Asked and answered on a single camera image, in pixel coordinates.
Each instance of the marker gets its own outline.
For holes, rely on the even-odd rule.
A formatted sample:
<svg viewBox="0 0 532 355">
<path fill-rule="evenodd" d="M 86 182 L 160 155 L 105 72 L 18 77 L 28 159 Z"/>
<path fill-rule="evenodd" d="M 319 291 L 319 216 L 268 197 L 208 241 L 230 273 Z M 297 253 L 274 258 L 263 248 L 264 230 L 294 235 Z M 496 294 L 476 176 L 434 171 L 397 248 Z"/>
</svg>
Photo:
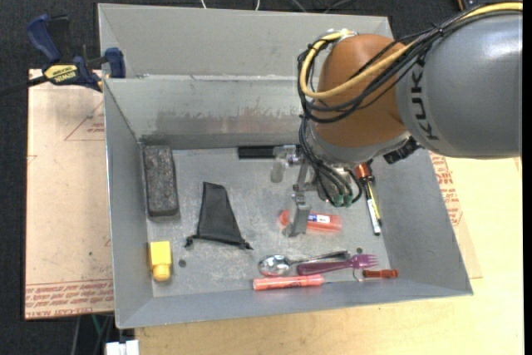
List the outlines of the marker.
<svg viewBox="0 0 532 355">
<path fill-rule="evenodd" d="M 308 287 L 322 285 L 325 279 L 320 274 L 296 275 L 294 277 L 275 277 L 271 279 L 254 279 L 253 289 L 272 290 L 274 288 Z"/>
</svg>

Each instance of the black cloth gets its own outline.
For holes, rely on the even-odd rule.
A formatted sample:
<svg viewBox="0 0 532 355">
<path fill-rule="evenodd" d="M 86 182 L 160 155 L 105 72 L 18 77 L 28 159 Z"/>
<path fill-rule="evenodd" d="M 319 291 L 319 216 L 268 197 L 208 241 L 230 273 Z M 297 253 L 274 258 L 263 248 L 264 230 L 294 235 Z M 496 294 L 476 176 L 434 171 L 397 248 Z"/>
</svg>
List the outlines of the black cloth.
<svg viewBox="0 0 532 355">
<path fill-rule="evenodd" d="M 198 229 L 195 235 L 186 239 L 185 247 L 190 247 L 194 239 L 209 239 L 238 245 L 241 249 L 252 249 L 249 243 L 242 238 L 227 190 L 222 185 L 203 183 L 203 199 Z"/>
</svg>

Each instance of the red object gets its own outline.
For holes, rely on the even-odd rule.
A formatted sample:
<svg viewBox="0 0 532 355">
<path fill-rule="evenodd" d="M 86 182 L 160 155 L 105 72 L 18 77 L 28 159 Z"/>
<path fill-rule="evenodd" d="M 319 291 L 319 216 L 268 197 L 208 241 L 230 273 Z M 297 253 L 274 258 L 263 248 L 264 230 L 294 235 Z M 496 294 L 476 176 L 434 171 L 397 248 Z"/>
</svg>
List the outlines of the red object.
<svg viewBox="0 0 532 355">
<path fill-rule="evenodd" d="M 280 220 L 283 226 L 288 225 L 290 222 L 290 213 L 288 210 L 283 210 L 283 213 L 280 215 Z M 342 229 L 342 216 L 339 214 L 311 212 L 308 214 L 307 229 L 338 232 Z"/>
<path fill-rule="evenodd" d="M 367 279 L 396 279 L 399 276 L 397 269 L 382 269 L 380 271 L 370 271 L 364 269 L 362 275 Z"/>
<path fill-rule="evenodd" d="M 367 163 L 358 165 L 353 169 L 353 172 L 355 172 L 355 176 L 360 180 L 365 180 L 366 178 L 372 176 L 372 171 Z"/>
<path fill-rule="evenodd" d="M 305 277 L 275 277 L 272 279 L 254 279 L 254 290 L 271 290 L 274 288 L 308 287 L 322 285 L 324 278 L 320 274 Z"/>
</svg>

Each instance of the gray bin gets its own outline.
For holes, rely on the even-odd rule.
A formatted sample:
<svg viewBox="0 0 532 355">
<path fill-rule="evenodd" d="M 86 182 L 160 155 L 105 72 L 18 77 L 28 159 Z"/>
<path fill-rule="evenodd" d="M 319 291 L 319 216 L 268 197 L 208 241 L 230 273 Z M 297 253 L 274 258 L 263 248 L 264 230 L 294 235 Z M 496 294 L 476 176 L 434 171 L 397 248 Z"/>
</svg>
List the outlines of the gray bin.
<svg viewBox="0 0 532 355">
<path fill-rule="evenodd" d="M 116 324 L 135 328 L 242 318 L 419 298 L 471 294 L 428 152 L 373 163 L 382 235 L 366 206 L 334 209 L 310 194 L 313 210 L 340 214 L 342 232 L 289 238 L 278 215 L 295 206 L 292 184 L 270 181 L 272 160 L 239 160 L 237 147 L 298 140 L 296 57 L 329 28 L 391 36 L 382 17 L 100 5 L 101 50 L 125 53 L 126 79 L 106 79 L 106 149 Z M 140 149 L 171 146 L 180 217 L 146 217 Z M 202 183 L 225 186 L 243 237 L 254 250 L 198 240 Z M 150 276 L 147 244 L 169 240 L 169 282 Z M 351 270 L 325 274 L 316 288 L 256 292 L 266 254 L 297 258 L 339 249 L 376 254 L 399 278 L 356 281 Z M 180 267 L 179 260 L 186 266 Z"/>
</svg>

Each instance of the blue clamp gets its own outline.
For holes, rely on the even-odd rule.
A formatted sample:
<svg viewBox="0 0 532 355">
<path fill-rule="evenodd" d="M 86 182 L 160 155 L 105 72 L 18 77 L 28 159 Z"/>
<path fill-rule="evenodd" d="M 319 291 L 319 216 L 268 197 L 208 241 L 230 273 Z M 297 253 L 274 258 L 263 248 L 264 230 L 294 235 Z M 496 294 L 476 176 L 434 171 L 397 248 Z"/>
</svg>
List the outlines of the blue clamp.
<svg viewBox="0 0 532 355">
<path fill-rule="evenodd" d="M 57 64 L 62 55 L 56 44 L 52 40 L 47 27 L 48 15 L 43 14 L 33 19 L 26 26 L 26 33 L 32 45 L 40 52 L 44 53 L 47 58 L 47 64 L 42 68 L 42 73 L 46 75 L 45 71 Z M 77 70 L 71 74 L 68 80 L 59 83 L 53 78 L 49 81 L 53 84 L 72 84 L 88 87 L 96 91 L 101 91 L 101 78 L 94 72 L 92 68 L 96 65 L 101 65 L 108 62 L 111 68 L 111 76 L 115 78 L 126 77 L 126 65 L 122 52 L 117 47 L 111 47 L 106 50 L 105 56 L 95 60 L 86 61 L 84 57 L 75 56 L 71 63 L 76 66 Z"/>
</svg>

